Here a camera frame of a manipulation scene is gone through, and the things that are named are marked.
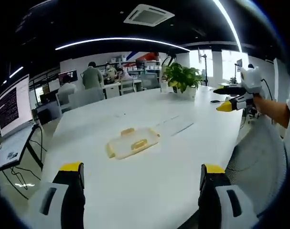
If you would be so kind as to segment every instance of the plastic container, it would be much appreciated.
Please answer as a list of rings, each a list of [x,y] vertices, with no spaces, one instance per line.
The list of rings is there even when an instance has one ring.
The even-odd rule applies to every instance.
[[[109,158],[124,159],[143,151],[159,142],[160,134],[151,128],[134,128],[121,131],[120,137],[110,140],[106,145]]]

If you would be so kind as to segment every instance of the gray chair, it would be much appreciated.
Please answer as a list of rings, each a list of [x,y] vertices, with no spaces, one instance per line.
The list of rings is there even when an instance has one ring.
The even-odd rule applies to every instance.
[[[72,109],[92,104],[104,99],[102,88],[93,87],[87,90],[77,91],[68,96]]]
[[[71,104],[69,103],[68,96],[71,94],[74,94],[74,92],[75,92],[74,89],[69,89],[65,92],[55,94],[55,97],[58,103],[60,116],[62,116],[63,113],[71,109]]]
[[[141,79],[142,87],[145,90],[160,87],[156,74],[141,74],[140,79]]]
[[[256,214],[277,195],[286,175],[284,143],[271,119],[262,115],[235,147],[226,175],[252,200]]]
[[[121,95],[135,92],[134,79],[122,80],[120,84],[121,84],[121,89],[120,89]]]

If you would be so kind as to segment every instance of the green leaves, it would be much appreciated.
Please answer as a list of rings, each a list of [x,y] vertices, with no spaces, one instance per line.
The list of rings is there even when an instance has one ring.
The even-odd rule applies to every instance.
[[[182,67],[179,63],[173,63],[166,68],[168,85],[177,87],[183,93],[186,88],[198,88],[199,82],[203,80],[202,73],[199,69]]]

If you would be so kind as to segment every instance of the window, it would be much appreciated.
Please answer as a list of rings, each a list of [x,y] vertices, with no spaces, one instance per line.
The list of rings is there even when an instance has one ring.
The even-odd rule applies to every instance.
[[[206,66],[207,66],[207,77],[213,77],[214,71],[213,71],[213,55],[212,55],[212,50],[210,49],[205,49],[205,50],[200,50],[201,56],[204,54],[207,56],[206,58]],[[201,57],[199,59],[199,52],[198,50],[192,50],[189,52],[189,62],[190,62],[190,67],[199,69],[199,70],[205,70],[205,60],[204,57]]]
[[[231,77],[235,76],[235,63],[242,59],[242,66],[244,68],[248,68],[249,58],[247,53],[240,53],[236,51],[230,50],[222,50],[222,78],[224,80],[230,80]],[[236,80],[238,83],[240,80],[240,72],[237,71],[236,68]]]
[[[40,95],[44,94],[43,87],[38,87],[35,89],[36,93],[36,99],[38,100],[38,103],[41,101]]]

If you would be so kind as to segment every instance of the floor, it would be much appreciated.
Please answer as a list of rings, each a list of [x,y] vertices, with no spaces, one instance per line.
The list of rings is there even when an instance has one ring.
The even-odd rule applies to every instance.
[[[48,150],[48,145],[51,142],[53,134],[56,130],[56,127],[59,123],[59,120],[53,120],[45,125],[43,125],[43,147]],[[244,122],[244,118],[242,119],[241,129],[239,131],[239,135],[237,138],[237,143],[247,134],[250,130],[251,125],[248,124],[248,119]],[[40,130],[37,130],[33,137],[33,141],[41,142],[41,133]],[[35,152],[39,155],[41,147],[34,142],[31,142]],[[42,161],[44,162],[44,158],[48,152],[43,150],[42,153]],[[36,190],[38,190],[40,186],[40,180],[36,178],[30,171],[21,170],[19,168],[24,168],[31,170],[37,177],[41,177],[41,170],[34,162],[29,152],[25,152],[21,164],[13,169],[15,173],[17,173],[16,177],[13,175],[14,172],[11,169],[6,169],[4,173],[8,177],[8,179],[12,182],[12,184],[27,198],[30,198]],[[13,206],[16,214],[19,217],[23,217],[24,213],[27,210],[28,204],[27,199],[22,197],[9,183],[7,178],[4,176],[2,172],[0,172],[0,190],[1,194],[7,198],[9,203]]]

